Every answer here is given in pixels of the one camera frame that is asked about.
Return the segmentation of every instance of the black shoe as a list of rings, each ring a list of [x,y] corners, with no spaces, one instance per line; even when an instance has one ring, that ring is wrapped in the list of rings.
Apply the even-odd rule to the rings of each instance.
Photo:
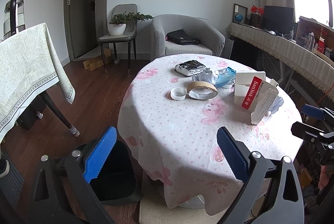
[[[0,178],[9,173],[9,162],[5,159],[0,159]]]

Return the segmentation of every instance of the gray armchair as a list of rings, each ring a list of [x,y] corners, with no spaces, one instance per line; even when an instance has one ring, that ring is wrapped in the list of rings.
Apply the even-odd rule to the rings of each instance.
[[[183,28],[191,37],[198,38],[199,45],[179,45],[166,41],[169,32]],[[225,45],[225,37],[206,22],[184,15],[159,15],[152,20],[151,60],[175,54],[207,54],[219,56]]]

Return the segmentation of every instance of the blue gripper pad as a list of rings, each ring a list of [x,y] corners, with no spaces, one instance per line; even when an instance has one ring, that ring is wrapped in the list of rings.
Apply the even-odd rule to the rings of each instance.
[[[310,106],[308,104],[304,104],[302,107],[302,112],[305,115],[316,118],[317,120],[324,120],[325,113],[318,107]]]
[[[217,131],[217,142],[234,176],[243,181],[243,183],[246,183],[249,178],[248,163],[224,127],[219,128]]]
[[[98,177],[106,159],[116,143],[116,139],[117,130],[115,127],[110,126],[103,137],[100,138],[91,154],[87,157],[83,176],[88,183],[90,183],[92,179]]]

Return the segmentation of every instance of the computer monitor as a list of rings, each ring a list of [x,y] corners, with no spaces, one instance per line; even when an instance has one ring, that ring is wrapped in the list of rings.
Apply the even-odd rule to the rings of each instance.
[[[289,34],[292,30],[294,9],[286,7],[265,6],[261,28],[269,31],[277,31]]]

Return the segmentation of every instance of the crumpled plastic wrapper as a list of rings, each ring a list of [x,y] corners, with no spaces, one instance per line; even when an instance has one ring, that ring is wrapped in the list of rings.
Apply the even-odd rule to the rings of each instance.
[[[236,71],[230,67],[221,69],[218,71],[218,79],[216,82],[216,87],[222,87],[225,85],[232,85],[235,81]]]
[[[213,68],[205,68],[202,72],[192,75],[193,81],[204,81],[215,85],[218,79],[218,71]]]
[[[275,114],[278,111],[278,108],[280,108],[284,104],[284,100],[280,95],[277,95],[274,102],[271,104],[268,112],[270,111],[271,114]]]

